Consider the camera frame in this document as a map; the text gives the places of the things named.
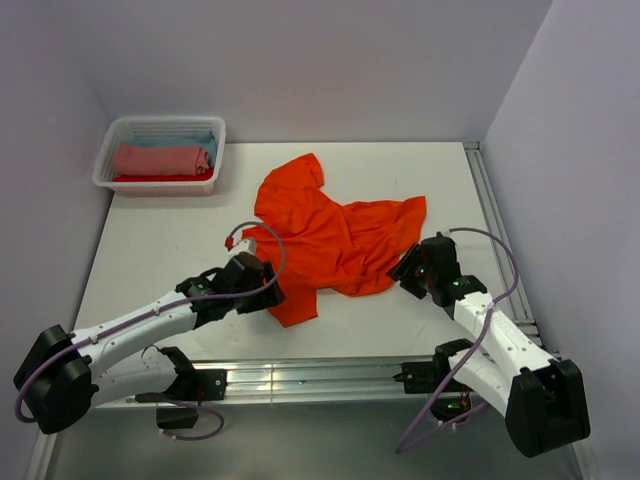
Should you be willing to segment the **orange t-shirt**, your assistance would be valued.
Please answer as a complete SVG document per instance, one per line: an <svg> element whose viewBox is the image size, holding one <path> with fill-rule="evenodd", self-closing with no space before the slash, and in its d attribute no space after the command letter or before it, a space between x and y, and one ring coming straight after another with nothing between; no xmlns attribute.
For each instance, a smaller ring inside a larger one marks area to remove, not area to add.
<svg viewBox="0 0 640 480"><path fill-rule="evenodd" d="M317 317L321 289L361 297L390 288L388 271L418 242L427 216L423 196L339 204L323 185L312 153L272 170L254 204L265 225L242 233L261 260L284 270L278 284L286 299L269 310L284 328Z"/></svg>

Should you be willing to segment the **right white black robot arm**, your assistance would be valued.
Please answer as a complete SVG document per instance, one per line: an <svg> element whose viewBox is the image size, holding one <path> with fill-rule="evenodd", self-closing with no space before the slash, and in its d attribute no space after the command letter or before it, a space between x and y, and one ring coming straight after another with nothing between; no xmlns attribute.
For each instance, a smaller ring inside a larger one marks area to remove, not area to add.
<svg viewBox="0 0 640 480"><path fill-rule="evenodd" d="M402 364L394 379L405 393L429 396L410 431L426 414L441 427L466 422L481 409L469 401L476 393L528 458L590 436L579 367L536 345L499 309L500 296L463 274L453 239L438 233L413 245L387 275L414 297L431 297L471 336L437 346L428 361Z"/></svg>

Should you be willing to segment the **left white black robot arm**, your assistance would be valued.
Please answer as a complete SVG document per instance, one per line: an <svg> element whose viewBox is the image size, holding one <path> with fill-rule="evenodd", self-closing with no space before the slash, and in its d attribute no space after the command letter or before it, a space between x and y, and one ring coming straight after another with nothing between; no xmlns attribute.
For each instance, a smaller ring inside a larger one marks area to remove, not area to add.
<svg viewBox="0 0 640 480"><path fill-rule="evenodd" d="M44 434L59 433L91 409L139 397L186 407L201 386L193 362L160 341L194 331L228 313L280 305L285 295L273 268L250 252L189 277L151 304L94 327L42 331L16 372L16 418Z"/></svg>

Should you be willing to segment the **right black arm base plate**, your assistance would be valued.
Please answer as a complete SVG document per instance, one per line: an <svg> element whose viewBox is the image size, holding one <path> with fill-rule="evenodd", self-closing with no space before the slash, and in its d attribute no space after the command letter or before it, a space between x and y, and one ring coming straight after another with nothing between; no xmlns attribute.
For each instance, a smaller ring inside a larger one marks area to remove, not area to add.
<svg viewBox="0 0 640 480"><path fill-rule="evenodd" d="M393 377L403 385L408 395L433 393L447 375L447 371L433 361L404 362Z"/></svg>

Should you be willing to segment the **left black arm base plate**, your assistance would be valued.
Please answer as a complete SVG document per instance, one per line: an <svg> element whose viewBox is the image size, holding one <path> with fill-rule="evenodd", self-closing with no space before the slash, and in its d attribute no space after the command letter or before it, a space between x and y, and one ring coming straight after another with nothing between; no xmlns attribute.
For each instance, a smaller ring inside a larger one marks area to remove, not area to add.
<svg viewBox="0 0 640 480"><path fill-rule="evenodd" d="M227 371L224 369L196 369L181 373L173 383L161 393L144 393L134 397L138 403L220 401L225 397Z"/></svg>

